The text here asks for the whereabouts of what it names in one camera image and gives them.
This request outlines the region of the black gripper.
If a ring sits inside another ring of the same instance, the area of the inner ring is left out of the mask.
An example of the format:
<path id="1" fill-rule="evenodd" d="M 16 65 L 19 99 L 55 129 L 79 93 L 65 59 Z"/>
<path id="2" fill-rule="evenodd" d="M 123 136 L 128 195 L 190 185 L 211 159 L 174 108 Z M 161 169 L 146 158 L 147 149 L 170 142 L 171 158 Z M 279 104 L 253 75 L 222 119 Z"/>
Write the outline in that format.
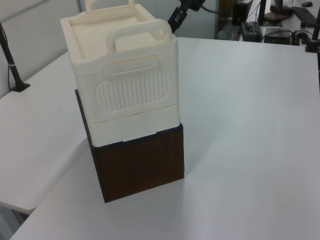
<path id="1" fill-rule="evenodd" d="M 172 33 L 174 33 L 183 23 L 187 16 L 187 11 L 198 12 L 206 0 L 180 0 L 180 7 L 176 7 L 168 20 Z"/>

